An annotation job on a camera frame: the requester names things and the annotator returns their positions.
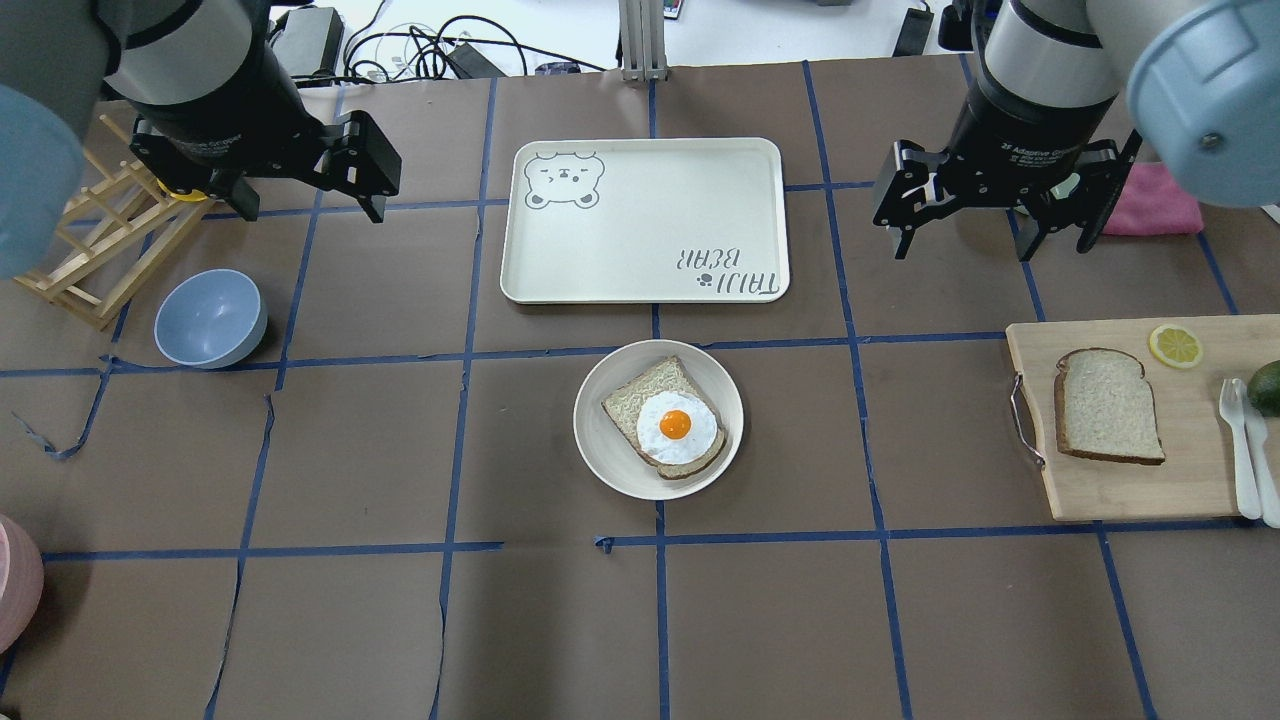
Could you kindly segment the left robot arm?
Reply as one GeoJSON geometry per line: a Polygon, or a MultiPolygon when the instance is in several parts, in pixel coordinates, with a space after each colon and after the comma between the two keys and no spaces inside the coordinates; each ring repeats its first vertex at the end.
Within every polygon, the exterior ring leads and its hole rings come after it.
{"type": "Polygon", "coordinates": [[[1,5],[3,275],[45,258],[78,190],[102,88],[138,113],[131,151],[177,193],[248,222],[250,178],[355,199],[372,222],[401,188],[401,155],[366,111],[326,126],[268,45],[266,1],[5,1],[1,5]]]}

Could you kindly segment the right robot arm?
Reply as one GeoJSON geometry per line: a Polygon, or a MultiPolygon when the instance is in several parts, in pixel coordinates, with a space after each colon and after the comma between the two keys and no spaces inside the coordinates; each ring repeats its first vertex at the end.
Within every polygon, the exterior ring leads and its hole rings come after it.
{"type": "Polygon", "coordinates": [[[954,1],[940,44],[978,67],[946,147],[897,140],[876,182],[899,259],[968,208],[1024,208],[1023,261],[1070,227],[1089,252],[1144,145],[1202,202],[1277,201],[1275,1],[954,1]]]}

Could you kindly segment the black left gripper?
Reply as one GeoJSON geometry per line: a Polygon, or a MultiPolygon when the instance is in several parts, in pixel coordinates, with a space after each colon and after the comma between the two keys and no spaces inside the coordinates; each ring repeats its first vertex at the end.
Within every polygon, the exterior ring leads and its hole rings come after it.
{"type": "Polygon", "coordinates": [[[401,191],[402,158],[372,115],[353,110],[324,126],[275,60],[131,60],[128,100],[140,114],[131,150],[143,165],[246,222],[261,202],[246,177],[343,193],[375,224],[401,191]]]}

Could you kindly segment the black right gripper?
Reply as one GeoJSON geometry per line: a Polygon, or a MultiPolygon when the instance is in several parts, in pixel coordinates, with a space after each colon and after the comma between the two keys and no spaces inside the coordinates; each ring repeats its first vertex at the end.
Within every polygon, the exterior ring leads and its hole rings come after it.
{"type": "Polygon", "coordinates": [[[895,141],[873,187],[873,223],[890,232],[893,258],[905,259],[916,231],[951,211],[1021,205],[1028,219],[1015,237],[1019,261],[1071,225],[1082,229],[1076,251],[1089,252],[1143,145],[1137,129],[1121,149],[1094,138],[1112,104],[1051,108],[968,95],[942,150],[895,141]]]}

